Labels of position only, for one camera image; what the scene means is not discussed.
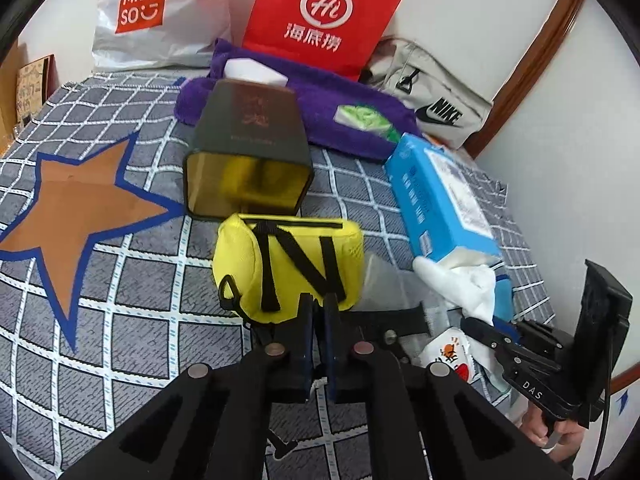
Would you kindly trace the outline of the person's right hand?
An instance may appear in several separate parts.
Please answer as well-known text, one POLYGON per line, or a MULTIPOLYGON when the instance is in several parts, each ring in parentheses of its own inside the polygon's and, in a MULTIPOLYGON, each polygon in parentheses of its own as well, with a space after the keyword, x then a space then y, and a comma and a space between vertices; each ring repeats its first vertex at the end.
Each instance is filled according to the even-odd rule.
MULTIPOLYGON (((549 429, 544 423, 541 409, 535 404, 528 404, 527 411, 522 417, 520 429, 529 440, 540 448, 548 444, 549 429)), ((570 419, 556 422, 552 432, 559 435, 558 442, 548 454, 555 463, 574 457, 582 446, 586 434, 584 427, 570 419)))

